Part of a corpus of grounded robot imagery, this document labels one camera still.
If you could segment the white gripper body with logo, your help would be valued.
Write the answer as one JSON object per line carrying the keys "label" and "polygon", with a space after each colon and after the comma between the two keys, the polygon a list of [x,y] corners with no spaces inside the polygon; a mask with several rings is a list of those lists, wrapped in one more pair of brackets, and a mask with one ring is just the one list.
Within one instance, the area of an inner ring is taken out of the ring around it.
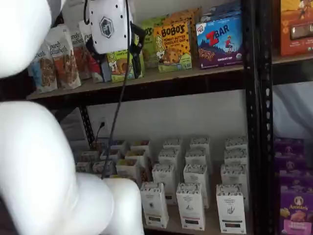
{"label": "white gripper body with logo", "polygon": [[127,0],[91,0],[89,23],[93,45],[99,54],[126,50],[128,24],[133,19]]}

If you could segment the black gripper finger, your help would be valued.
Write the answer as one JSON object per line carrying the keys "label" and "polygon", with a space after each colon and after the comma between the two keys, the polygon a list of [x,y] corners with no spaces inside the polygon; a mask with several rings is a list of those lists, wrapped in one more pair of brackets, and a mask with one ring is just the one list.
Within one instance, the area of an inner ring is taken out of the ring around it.
{"label": "black gripper finger", "polygon": [[88,49],[91,57],[97,62],[97,63],[101,63],[102,59],[101,59],[101,54],[99,54],[93,45],[93,38],[89,38],[86,42],[86,48]]}
{"label": "black gripper finger", "polygon": [[144,47],[146,32],[144,29],[130,22],[131,29],[131,42],[130,42],[130,54],[132,55],[132,66],[134,72],[134,78],[139,78],[141,74],[141,62],[140,54]]}

